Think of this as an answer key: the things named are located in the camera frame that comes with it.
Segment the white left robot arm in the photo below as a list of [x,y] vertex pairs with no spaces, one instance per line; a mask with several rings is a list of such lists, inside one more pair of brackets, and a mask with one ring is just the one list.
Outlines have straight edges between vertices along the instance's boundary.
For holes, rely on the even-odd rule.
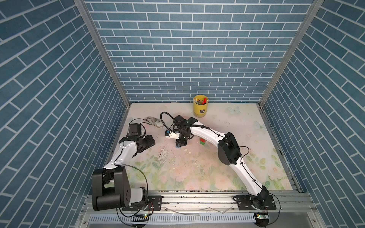
[[111,160],[92,174],[92,206],[95,211],[128,209],[138,211],[147,206],[148,187],[132,188],[127,168],[133,157],[154,146],[155,140],[145,133],[141,123],[131,123],[128,133],[118,141],[119,147]]

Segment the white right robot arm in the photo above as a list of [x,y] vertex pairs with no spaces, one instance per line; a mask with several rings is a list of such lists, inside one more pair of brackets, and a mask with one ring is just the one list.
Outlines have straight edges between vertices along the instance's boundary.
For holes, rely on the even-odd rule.
[[270,193],[256,179],[244,162],[243,158],[245,155],[240,151],[242,146],[238,145],[233,133],[228,132],[224,134],[203,125],[193,117],[189,119],[185,119],[180,115],[173,117],[165,111],[160,114],[160,120],[163,126],[166,127],[165,136],[167,138],[174,138],[176,147],[178,148],[186,146],[188,141],[194,136],[204,139],[215,146],[218,150],[219,160],[235,171],[246,186],[252,199],[262,204],[266,202]]

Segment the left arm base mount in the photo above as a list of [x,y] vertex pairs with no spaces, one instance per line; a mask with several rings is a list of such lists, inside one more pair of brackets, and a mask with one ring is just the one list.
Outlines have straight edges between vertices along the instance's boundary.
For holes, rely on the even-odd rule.
[[162,206],[162,199],[163,196],[155,195],[155,196],[148,196],[147,200],[141,202],[131,203],[129,206],[122,208],[122,211],[160,211]]

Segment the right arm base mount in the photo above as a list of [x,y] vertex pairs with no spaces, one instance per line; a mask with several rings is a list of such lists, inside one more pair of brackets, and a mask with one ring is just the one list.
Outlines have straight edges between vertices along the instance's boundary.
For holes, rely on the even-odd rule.
[[264,200],[251,195],[236,195],[232,199],[237,203],[240,211],[274,211],[277,209],[272,195]]

